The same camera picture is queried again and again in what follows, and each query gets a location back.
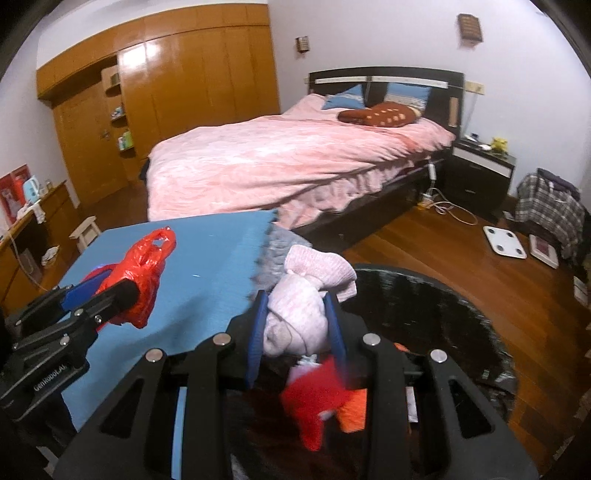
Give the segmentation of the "red picture frame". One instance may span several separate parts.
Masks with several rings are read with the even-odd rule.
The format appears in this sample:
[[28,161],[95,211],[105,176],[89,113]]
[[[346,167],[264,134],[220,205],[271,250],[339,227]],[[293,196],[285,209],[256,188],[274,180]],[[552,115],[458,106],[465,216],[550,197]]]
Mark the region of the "red picture frame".
[[25,205],[23,185],[31,177],[24,164],[1,178],[1,205],[9,225],[17,221],[18,211]]

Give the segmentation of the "small white stool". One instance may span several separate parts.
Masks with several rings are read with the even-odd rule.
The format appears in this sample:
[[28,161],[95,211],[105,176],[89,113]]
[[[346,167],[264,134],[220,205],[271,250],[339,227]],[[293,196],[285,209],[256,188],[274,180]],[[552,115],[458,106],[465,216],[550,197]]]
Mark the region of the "small white stool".
[[89,216],[74,229],[69,238],[76,243],[79,253],[83,253],[101,234],[96,217]]

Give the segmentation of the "wooden side desk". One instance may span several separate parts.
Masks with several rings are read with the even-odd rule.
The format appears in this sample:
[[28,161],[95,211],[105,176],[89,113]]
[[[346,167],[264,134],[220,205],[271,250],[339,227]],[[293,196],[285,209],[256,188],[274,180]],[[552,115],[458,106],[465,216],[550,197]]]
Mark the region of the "wooden side desk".
[[80,217],[66,185],[54,187],[40,206],[45,213],[43,223],[29,212],[1,240],[0,302],[5,316],[58,285],[79,257],[69,235]]

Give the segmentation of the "left wall lamp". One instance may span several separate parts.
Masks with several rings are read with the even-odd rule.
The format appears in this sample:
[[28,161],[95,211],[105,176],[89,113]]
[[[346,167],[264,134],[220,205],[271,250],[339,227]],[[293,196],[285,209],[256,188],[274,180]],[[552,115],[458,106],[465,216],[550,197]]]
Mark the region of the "left wall lamp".
[[300,36],[295,39],[295,48],[298,54],[304,54],[310,51],[310,40],[308,36]]

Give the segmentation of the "black lined trash bin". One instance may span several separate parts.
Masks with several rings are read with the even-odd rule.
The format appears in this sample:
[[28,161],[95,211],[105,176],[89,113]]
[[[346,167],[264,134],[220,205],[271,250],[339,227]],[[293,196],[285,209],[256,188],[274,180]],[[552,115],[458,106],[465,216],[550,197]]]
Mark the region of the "black lined trash bin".
[[[415,355],[442,349],[509,420],[518,391],[515,363],[491,321],[451,287],[426,275],[381,265],[356,266],[358,293],[342,305],[370,330]],[[297,357],[263,359],[249,392],[228,397],[229,443],[236,477],[249,479],[356,479],[362,466],[361,432],[325,427],[322,447],[304,447],[280,393]]]

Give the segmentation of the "dark nightstand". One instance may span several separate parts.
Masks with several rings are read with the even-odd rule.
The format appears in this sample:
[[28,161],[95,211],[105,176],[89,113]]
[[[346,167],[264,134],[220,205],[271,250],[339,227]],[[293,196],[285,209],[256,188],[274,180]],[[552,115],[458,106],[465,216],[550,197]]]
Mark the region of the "dark nightstand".
[[477,216],[497,222],[509,192],[516,158],[456,141],[444,168],[444,194]]

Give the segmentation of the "blue pillow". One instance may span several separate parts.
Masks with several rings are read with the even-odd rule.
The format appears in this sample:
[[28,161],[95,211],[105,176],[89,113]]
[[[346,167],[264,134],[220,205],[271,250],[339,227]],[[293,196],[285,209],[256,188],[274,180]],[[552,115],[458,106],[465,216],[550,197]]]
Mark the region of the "blue pillow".
[[360,110],[365,108],[365,97],[363,97],[363,86],[361,84],[355,85],[339,94],[329,95],[322,105],[322,110]]
[[424,112],[431,90],[432,88],[428,86],[391,82],[388,84],[384,102],[394,102]]

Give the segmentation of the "blue electric kettle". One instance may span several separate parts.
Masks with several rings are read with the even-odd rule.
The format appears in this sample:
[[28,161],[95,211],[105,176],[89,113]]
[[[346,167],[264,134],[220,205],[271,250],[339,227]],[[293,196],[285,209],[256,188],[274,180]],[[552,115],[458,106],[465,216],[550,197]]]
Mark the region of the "blue electric kettle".
[[23,183],[23,193],[27,204],[35,204],[42,196],[41,185],[35,176],[31,176]]

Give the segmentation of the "right wall lamp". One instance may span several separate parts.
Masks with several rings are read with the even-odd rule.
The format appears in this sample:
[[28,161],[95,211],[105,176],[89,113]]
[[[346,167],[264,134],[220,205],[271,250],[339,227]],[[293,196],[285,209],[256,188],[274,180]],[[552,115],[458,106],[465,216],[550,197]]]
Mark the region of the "right wall lamp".
[[472,45],[483,42],[483,33],[478,17],[462,13],[458,15],[457,21],[462,42]]

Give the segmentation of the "plaid bag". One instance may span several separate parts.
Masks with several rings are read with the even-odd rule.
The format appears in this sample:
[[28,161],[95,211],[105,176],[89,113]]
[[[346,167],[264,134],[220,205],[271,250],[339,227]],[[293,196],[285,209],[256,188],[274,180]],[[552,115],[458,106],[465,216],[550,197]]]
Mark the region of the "plaid bag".
[[586,210],[572,191],[561,188],[558,180],[541,173],[526,175],[517,187],[514,218],[552,234],[561,245],[562,257],[568,259],[583,239]]

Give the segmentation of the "pink covered bed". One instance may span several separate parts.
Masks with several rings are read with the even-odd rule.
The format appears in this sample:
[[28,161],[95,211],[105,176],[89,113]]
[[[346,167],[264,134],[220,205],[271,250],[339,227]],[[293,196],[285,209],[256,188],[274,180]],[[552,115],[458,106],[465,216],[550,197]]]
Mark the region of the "pink covered bed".
[[387,119],[339,121],[318,94],[278,115],[200,126],[159,142],[148,155],[151,221],[276,210],[286,229],[342,213],[450,147],[454,135],[410,109]]

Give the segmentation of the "pink sock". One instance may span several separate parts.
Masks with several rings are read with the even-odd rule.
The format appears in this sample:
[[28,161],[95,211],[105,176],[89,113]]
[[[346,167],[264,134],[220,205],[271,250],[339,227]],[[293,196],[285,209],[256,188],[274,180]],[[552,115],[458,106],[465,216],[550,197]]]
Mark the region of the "pink sock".
[[304,245],[290,247],[284,274],[267,301],[263,353],[311,356],[328,348],[329,323],[325,295],[339,302],[356,296],[356,270],[339,254]]

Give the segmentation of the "blue table cloth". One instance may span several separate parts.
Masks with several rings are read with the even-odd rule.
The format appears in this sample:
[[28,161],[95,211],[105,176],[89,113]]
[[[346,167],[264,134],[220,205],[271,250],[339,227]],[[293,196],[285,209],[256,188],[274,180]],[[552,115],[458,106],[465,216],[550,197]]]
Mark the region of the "blue table cloth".
[[[122,227],[105,232],[76,261],[63,285],[77,283],[95,267],[119,262],[135,242],[157,228],[169,226],[176,236],[176,247],[165,261],[146,327],[105,325],[88,350],[89,371],[64,391],[63,399],[77,430],[150,348],[159,348],[170,356],[193,350],[224,331],[231,317],[247,309],[252,277],[259,269],[257,261],[266,248],[275,217],[273,210],[263,210]],[[186,397],[186,390],[180,393],[181,400],[173,402],[173,412],[177,406],[185,406]],[[172,453],[165,454],[168,465],[164,479],[194,478],[181,474],[183,413],[173,413]],[[100,478],[98,467],[109,466],[115,458],[106,454],[100,459],[99,454],[105,451],[99,450],[90,455],[66,451],[71,458],[58,461],[54,479]],[[90,467],[89,472],[76,471],[76,460]]]

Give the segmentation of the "red sock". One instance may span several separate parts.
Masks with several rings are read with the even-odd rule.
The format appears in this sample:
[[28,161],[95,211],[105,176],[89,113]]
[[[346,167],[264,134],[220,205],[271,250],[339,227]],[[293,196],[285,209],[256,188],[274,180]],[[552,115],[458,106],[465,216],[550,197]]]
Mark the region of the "red sock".
[[334,414],[353,396],[339,375],[335,359],[301,363],[290,369],[280,403],[294,420],[304,448],[317,452],[324,440],[325,415]]

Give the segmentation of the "yellow plush toy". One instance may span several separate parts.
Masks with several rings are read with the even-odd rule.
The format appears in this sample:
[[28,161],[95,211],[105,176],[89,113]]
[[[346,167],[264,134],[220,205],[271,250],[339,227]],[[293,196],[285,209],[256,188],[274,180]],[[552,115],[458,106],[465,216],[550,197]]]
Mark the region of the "yellow plush toy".
[[490,143],[491,150],[498,154],[508,153],[508,141],[502,137],[494,137]]

